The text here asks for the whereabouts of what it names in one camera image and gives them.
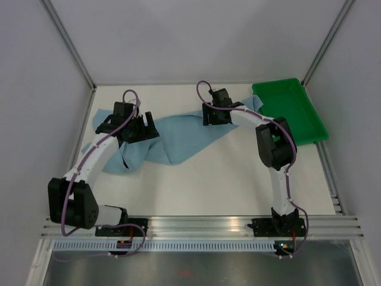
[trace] white table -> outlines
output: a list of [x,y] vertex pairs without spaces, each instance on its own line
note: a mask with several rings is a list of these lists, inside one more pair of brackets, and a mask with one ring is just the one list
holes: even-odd
[[[222,87],[233,101],[251,94],[251,86],[246,84],[213,85]],[[95,135],[92,119],[97,110],[112,110],[128,88],[139,94],[141,112],[151,111],[154,119],[201,109],[195,85],[100,86],[82,147]],[[209,97],[205,86],[201,91]],[[335,215],[314,144],[298,147],[291,172],[292,197],[297,204],[308,214]],[[98,204],[125,207],[130,215],[147,216],[269,215],[272,202],[270,175],[259,158],[255,134],[244,128],[236,128],[177,166],[145,161],[130,175],[102,172],[93,193]]]

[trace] cloth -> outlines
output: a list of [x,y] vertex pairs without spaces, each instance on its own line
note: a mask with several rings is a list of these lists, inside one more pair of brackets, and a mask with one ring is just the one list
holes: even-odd
[[[255,95],[242,103],[254,111],[262,106]],[[94,130],[112,113],[112,110],[99,109],[92,121]],[[113,174],[134,172],[144,160],[166,165],[180,164],[237,128],[233,124],[203,126],[201,110],[163,117],[155,120],[155,126],[160,137],[133,144],[124,143],[111,156],[103,171]]]

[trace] gray wall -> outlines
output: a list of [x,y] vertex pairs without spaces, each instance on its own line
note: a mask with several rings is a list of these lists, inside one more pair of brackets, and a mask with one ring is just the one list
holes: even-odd
[[349,212],[381,269],[381,2],[357,1],[308,89]]
[[344,0],[52,0],[92,79],[302,79]]
[[39,1],[0,9],[0,281],[24,285],[89,97]]

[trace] green tray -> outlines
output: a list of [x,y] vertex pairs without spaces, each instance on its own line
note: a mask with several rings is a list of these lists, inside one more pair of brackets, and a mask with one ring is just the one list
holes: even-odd
[[297,145],[325,140],[328,132],[298,79],[283,79],[252,85],[253,94],[263,102],[265,116],[284,117]]

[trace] metal grate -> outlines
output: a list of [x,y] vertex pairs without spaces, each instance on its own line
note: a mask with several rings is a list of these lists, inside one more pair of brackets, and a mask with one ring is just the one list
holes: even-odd
[[[134,239],[130,250],[142,240]],[[55,240],[55,251],[126,251],[117,248],[117,240]],[[156,252],[274,252],[274,241],[200,241],[147,240],[141,251]]]

